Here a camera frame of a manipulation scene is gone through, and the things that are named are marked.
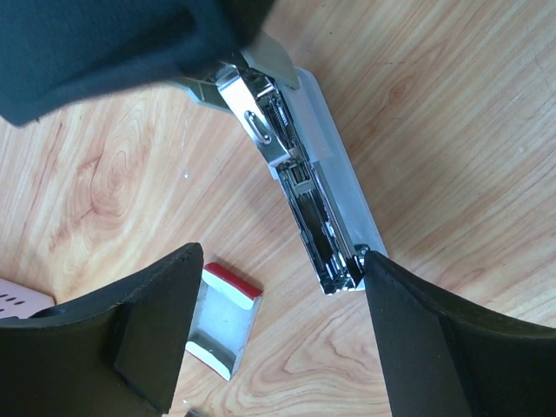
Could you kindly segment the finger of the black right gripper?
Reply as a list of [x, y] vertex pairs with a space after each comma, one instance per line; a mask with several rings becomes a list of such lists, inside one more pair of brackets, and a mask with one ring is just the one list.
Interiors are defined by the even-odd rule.
[[197, 76], [249, 46], [271, 1], [3, 1], [1, 117]]

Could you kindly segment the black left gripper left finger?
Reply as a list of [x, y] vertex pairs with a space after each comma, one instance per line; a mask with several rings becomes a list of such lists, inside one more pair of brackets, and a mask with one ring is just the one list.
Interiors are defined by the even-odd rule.
[[2, 319], [2, 415], [168, 413], [202, 268], [202, 247], [188, 243], [74, 300]]

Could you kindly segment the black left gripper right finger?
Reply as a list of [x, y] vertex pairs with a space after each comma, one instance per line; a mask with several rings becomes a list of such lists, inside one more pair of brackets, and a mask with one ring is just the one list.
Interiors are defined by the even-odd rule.
[[394, 416], [553, 416], [555, 330], [494, 312], [365, 257], [367, 303]]

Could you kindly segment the grey white stapler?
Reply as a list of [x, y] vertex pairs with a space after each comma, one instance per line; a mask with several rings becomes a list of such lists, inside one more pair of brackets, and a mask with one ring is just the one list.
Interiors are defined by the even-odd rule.
[[366, 253], [387, 251], [314, 75], [261, 34], [214, 68], [175, 82], [247, 132], [281, 185], [323, 293], [364, 289]]

